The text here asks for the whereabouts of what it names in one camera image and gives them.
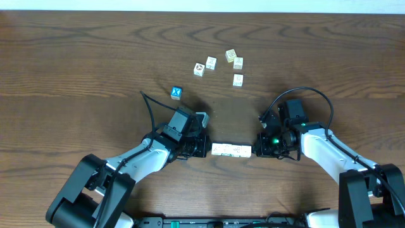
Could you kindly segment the plain small wooden block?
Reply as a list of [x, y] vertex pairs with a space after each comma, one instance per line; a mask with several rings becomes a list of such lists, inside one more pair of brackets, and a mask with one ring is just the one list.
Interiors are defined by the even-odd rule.
[[222, 153], [223, 153], [223, 145], [220, 143], [213, 143], [211, 148], [211, 154], [221, 156]]

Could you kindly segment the green-edged wooden block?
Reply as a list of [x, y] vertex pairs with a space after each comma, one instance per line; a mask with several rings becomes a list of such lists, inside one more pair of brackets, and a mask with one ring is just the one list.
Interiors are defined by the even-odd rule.
[[222, 144], [221, 147], [222, 156], [232, 156], [232, 144]]
[[231, 147], [230, 147], [231, 156], [241, 157], [242, 156], [241, 149], [242, 149], [242, 147], [239, 145], [231, 145]]

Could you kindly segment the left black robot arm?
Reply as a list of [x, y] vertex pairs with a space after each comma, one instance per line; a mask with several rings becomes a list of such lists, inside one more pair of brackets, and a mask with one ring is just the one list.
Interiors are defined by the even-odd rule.
[[126, 153], [102, 160], [81, 159], [46, 212], [55, 227], [134, 227], [124, 207], [134, 186], [169, 163], [204, 158], [211, 149], [205, 133], [209, 116], [179, 107], [162, 132], [153, 130]]

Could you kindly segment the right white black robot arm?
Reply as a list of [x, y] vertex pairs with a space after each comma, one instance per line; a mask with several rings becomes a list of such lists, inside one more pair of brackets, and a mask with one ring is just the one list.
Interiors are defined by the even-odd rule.
[[266, 111], [259, 121], [265, 131], [253, 154], [284, 159], [296, 151], [296, 160], [312, 159], [339, 185], [338, 208], [305, 213], [306, 227], [404, 227], [404, 178], [397, 166], [357, 154], [324, 123], [310, 122], [298, 99]]

